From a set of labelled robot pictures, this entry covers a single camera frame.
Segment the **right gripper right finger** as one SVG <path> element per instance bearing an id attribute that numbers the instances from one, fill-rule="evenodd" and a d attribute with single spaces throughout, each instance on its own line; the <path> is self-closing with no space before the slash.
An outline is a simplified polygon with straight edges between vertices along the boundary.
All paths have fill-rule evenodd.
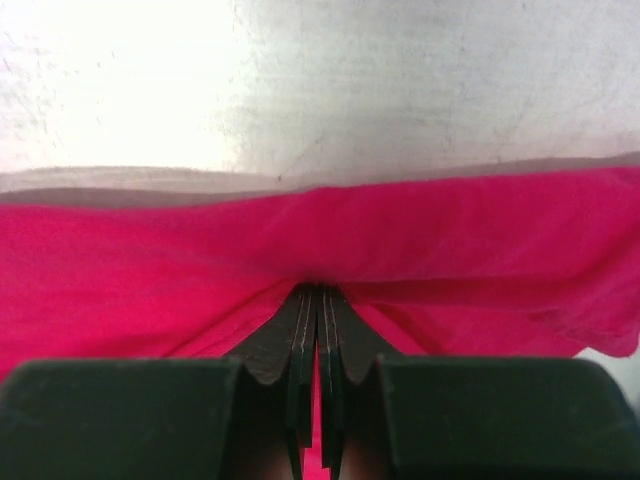
<path id="1" fill-rule="evenodd" d="M 317 314 L 322 465 L 331 479 L 390 477 L 388 429 L 377 360 L 399 357 L 336 287 Z"/>

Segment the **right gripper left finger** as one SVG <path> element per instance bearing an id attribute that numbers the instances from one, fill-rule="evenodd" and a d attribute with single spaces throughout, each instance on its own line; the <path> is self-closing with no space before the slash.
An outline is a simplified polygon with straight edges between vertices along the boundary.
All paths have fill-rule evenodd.
<path id="1" fill-rule="evenodd" d="M 301 479 L 312 445 L 315 289 L 294 287 L 274 316 L 228 355 L 242 362 L 232 420 L 229 479 Z"/>

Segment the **red t shirt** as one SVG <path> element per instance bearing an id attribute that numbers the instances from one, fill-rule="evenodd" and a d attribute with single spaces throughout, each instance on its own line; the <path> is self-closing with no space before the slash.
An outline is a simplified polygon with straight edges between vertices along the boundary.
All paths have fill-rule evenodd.
<path id="1" fill-rule="evenodd" d="M 639 342 L 635 167 L 221 200 L 46 188 L 1 197 L 1 475 L 229 479 L 242 362 L 314 287 L 399 357 L 377 360 L 387 479 L 635 479 L 639 423 L 579 358 Z"/>

